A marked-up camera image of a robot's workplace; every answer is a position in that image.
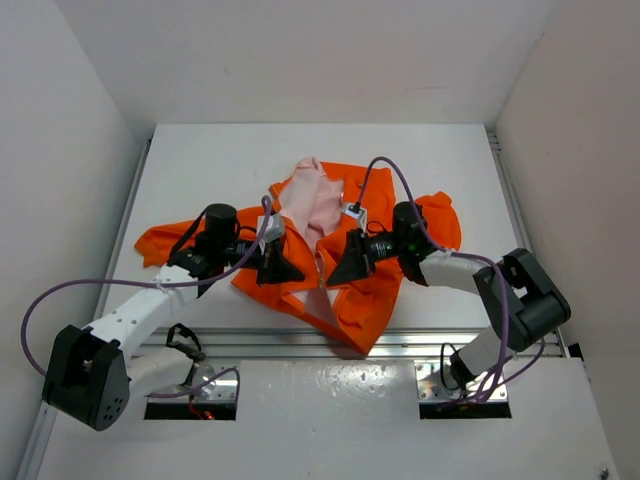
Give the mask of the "orange zip-up jacket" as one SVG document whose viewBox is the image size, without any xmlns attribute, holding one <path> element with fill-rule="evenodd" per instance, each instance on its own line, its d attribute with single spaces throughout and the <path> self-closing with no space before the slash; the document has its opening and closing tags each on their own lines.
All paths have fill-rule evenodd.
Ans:
<svg viewBox="0 0 640 480">
<path fill-rule="evenodd" d="M 260 286 L 256 272 L 242 269 L 232 286 L 245 298 L 369 353 L 386 329 L 400 292 L 403 275 L 397 260 L 379 263 L 367 279 L 335 287 L 326 282 L 344 251 L 348 231 L 356 226 L 343 212 L 346 204 L 359 202 L 368 221 L 391 226 L 396 204 L 391 171 L 308 157 L 269 192 L 286 226 L 284 256 L 305 278 Z"/>
</svg>

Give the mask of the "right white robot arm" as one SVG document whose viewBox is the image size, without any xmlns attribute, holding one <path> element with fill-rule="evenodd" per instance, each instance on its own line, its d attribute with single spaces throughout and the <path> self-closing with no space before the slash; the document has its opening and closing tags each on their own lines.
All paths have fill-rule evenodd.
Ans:
<svg viewBox="0 0 640 480">
<path fill-rule="evenodd" d="M 361 228 L 349 231 L 326 283 L 338 286 L 368 279 L 379 263 L 395 259 L 404 277 L 415 284 L 478 296 L 490 325 L 440 367 L 437 384 L 461 393 L 484 375 L 496 387 L 507 359 L 542 342 L 568 321 L 571 307 L 529 250 L 517 248 L 493 262 L 446 249 L 428 236 L 427 226 L 421 207 L 404 201 L 393 209 L 390 230 L 375 235 Z"/>
</svg>

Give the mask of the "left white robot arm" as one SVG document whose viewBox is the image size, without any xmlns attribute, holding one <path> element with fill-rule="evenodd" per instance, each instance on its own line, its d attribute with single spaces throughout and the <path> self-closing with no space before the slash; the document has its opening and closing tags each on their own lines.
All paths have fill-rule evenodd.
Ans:
<svg viewBox="0 0 640 480">
<path fill-rule="evenodd" d="M 303 279 L 284 256 L 285 221 L 265 201 L 252 240 L 228 204 L 211 204 L 173 245 L 154 279 L 126 302 L 83 328 L 68 326 L 55 338 L 42 399 L 96 431 L 113 425 L 132 398 L 176 398 L 200 390 L 194 375 L 206 356 L 198 345 L 170 340 L 160 350 L 137 350 L 176 313 L 239 269 L 258 285 Z"/>
</svg>

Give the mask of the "white front cover panel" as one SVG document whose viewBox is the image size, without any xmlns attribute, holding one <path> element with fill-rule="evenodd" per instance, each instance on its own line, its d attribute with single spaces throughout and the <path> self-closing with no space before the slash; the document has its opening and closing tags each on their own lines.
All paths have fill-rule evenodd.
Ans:
<svg viewBox="0 0 640 480">
<path fill-rule="evenodd" d="M 96 432 L 56 418 L 43 479 L 615 479 L 582 363 L 547 358 L 510 416 L 428 420 L 406 362 L 245 361 L 232 421 L 151 421 L 129 405 Z"/>
</svg>

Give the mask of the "aluminium front rail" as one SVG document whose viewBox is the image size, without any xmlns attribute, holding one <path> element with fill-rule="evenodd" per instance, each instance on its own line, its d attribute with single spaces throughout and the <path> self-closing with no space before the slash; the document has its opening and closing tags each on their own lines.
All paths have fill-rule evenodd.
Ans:
<svg viewBox="0 0 640 480">
<path fill-rule="evenodd" d="M 472 330 L 392 329 L 366 355 L 310 329 L 196 328 L 204 353 L 215 359 L 238 360 L 421 360 L 435 359 L 461 348 L 480 333 Z"/>
</svg>

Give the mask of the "right aluminium side rail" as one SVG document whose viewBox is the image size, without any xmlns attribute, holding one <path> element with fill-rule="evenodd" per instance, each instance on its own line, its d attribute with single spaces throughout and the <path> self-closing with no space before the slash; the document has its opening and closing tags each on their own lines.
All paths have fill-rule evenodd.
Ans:
<svg viewBox="0 0 640 480">
<path fill-rule="evenodd" d="M 571 308 L 534 254 L 521 215 L 504 155 L 494 133 L 487 135 L 517 247 L 498 262 L 507 283 L 508 346 L 522 352 L 556 331 L 571 317 Z"/>
</svg>

